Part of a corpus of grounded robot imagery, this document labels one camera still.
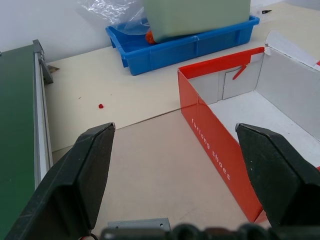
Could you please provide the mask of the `red shoe box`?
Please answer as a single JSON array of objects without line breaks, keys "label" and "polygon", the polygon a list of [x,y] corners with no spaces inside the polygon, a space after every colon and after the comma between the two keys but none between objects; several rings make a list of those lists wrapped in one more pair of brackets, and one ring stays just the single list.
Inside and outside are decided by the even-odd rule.
[{"label": "red shoe box", "polygon": [[271,31],[265,45],[182,66],[181,113],[251,222],[263,218],[237,123],[283,135],[320,173],[320,57]]}]

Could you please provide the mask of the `green conveyor belt, silver frame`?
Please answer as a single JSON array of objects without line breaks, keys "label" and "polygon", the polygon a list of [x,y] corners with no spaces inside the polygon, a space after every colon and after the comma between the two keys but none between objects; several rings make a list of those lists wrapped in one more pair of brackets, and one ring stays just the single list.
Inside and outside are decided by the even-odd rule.
[{"label": "green conveyor belt, silver frame", "polygon": [[0,240],[53,165],[45,96],[52,82],[38,40],[0,52]]}]

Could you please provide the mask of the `clear plastic bag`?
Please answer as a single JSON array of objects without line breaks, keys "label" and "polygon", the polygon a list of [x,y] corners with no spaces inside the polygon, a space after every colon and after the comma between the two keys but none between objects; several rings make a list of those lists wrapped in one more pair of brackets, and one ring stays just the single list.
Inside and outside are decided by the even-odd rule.
[{"label": "clear plastic bag", "polygon": [[143,0],[77,0],[86,11],[104,19],[108,26],[130,35],[145,35],[151,30]]}]

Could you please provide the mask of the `pale green plastic bin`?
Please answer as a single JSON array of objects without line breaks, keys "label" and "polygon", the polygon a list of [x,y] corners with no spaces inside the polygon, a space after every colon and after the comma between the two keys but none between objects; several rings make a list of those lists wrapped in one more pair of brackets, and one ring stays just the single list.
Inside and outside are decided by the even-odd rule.
[{"label": "pale green plastic bin", "polygon": [[251,0],[141,0],[153,39],[162,43],[246,22]]}]

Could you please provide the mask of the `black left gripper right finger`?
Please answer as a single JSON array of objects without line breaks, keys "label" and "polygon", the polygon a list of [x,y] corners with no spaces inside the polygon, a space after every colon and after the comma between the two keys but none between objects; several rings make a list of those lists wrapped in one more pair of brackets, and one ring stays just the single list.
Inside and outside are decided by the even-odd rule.
[{"label": "black left gripper right finger", "polygon": [[253,190],[274,226],[320,226],[320,171],[281,134],[235,127]]}]

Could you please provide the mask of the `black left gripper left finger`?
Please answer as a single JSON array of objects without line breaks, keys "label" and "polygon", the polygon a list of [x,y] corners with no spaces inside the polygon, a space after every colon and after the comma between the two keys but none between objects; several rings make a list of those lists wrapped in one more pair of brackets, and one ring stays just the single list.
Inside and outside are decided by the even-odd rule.
[{"label": "black left gripper left finger", "polygon": [[116,126],[82,133],[46,173],[4,240],[79,240],[96,226]]}]

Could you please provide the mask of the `blue plastic tray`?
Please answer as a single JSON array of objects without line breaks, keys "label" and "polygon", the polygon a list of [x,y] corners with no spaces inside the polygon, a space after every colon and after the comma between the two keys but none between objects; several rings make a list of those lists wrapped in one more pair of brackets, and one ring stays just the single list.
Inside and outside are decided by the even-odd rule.
[{"label": "blue plastic tray", "polygon": [[149,44],[144,35],[127,35],[112,26],[105,30],[112,47],[120,54],[123,67],[137,76],[246,44],[251,39],[254,26],[259,23],[260,19],[251,15],[243,23],[158,44]]}]

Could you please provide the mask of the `grey metal bracket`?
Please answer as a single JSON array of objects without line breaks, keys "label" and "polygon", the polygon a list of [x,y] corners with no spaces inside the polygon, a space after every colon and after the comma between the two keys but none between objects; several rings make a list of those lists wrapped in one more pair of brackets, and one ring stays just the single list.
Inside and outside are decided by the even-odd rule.
[{"label": "grey metal bracket", "polygon": [[110,221],[107,223],[109,229],[162,229],[169,231],[171,225],[169,219],[152,218],[139,220]]}]

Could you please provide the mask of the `small orange object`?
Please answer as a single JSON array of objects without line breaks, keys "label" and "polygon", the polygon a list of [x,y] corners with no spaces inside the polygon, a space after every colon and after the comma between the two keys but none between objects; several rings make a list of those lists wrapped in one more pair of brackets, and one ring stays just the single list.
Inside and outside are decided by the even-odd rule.
[{"label": "small orange object", "polygon": [[153,33],[152,33],[151,30],[146,33],[146,35],[145,35],[145,40],[146,40],[149,44],[151,44],[151,45],[154,45],[154,44],[157,43],[157,42],[154,40]]}]

